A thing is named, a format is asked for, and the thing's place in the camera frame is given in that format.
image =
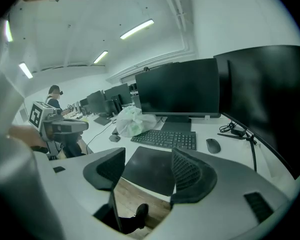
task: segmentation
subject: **ceiling light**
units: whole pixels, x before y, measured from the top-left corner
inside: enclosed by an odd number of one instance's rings
[[[96,60],[94,61],[94,64],[98,63],[107,53],[108,53],[107,50],[101,53],[101,55],[98,58],[96,58]]]
[[[5,22],[5,36],[6,36],[6,39],[8,40],[8,42],[13,41],[11,31],[10,31],[10,24],[9,24],[8,20]]]
[[[19,64],[20,69],[25,73],[25,75],[30,79],[33,78],[32,74],[30,73],[27,65],[25,63],[20,63]]]
[[[121,39],[126,39],[127,37],[131,36],[132,34],[136,33],[137,31],[142,30],[142,29],[146,28],[147,26],[149,26],[153,23],[155,23],[155,22],[152,19],[149,19],[148,21],[140,24],[139,26],[136,26],[135,28],[131,29],[130,31],[128,31],[124,35],[120,36],[120,38]]]

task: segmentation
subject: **floor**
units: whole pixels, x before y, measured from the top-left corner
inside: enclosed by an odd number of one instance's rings
[[[133,239],[144,239],[169,214],[171,208],[166,201],[149,195],[121,178],[114,189],[116,208],[120,217],[130,218],[136,214],[139,205],[149,205],[145,227],[128,234]]]

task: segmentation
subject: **desk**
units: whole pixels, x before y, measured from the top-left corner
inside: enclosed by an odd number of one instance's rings
[[[97,117],[98,117],[97,115],[90,115],[84,118],[84,120],[87,120],[89,123],[89,128],[86,131],[84,131],[82,135],[82,139],[86,144],[88,144],[94,138],[95,135],[102,132],[106,127],[109,126],[108,124],[103,126],[94,122],[94,120]],[[227,137],[222,137],[217,135],[217,133],[219,133],[219,127],[227,125],[229,122],[230,120],[225,116],[221,116],[220,118],[210,118],[209,120],[204,120],[203,118],[193,118],[191,124],[191,131],[196,132],[197,151],[210,154],[212,156],[216,156],[219,158],[228,159],[237,163],[241,163],[243,165],[250,167],[253,170],[254,169],[253,158],[252,158],[250,143],[248,141],[227,138]],[[154,129],[160,130],[163,125],[164,123],[160,121],[159,123],[156,124],[156,127]],[[115,128],[116,128],[116,124],[109,126],[103,133],[95,137],[95,139],[89,144],[88,147],[94,153],[109,150],[112,148],[125,148],[125,164],[128,163],[129,159],[132,157],[132,155],[135,153],[136,149],[139,146],[156,149],[156,150],[163,150],[163,151],[171,150],[167,148],[161,148],[161,147],[155,147],[155,146],[149,146],[149,145],[131,142],[130,137],[120,136],[121,137],[120,141],[111,142],[109,140],[109,137]],[[206,139],[210,139],[210,138],[216,139],[219,142],[221,146],[221,151],[218,154],[211,154],[208,151]],[[255,146],[255,156],[256,156],[256,167],[257,167],[258,174],[260,174],[266,180],[271,182],[271,175],[270,175],[267,162],[258,145]],[[131,184],[154,197],[157,197],[167,202],[170,201],[169,196],[158,194],[156,192],[150,191],[148,189],[145,189],[133,183]]]

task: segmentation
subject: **shoe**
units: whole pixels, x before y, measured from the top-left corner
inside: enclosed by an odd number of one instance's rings
[[[146,225],[145,219],[148,215],[149,205],[146,203],[140,204],[138,209],[136,209],[135,218],[139,222],[139,229],[143,229]]]

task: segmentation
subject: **white plastic bag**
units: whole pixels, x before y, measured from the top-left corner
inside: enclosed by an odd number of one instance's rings
[[[124,108],[116,118],[116,130],[124,137],[133,137],[153,129],[157,124],[153,114],[142,114],[135,106]]]

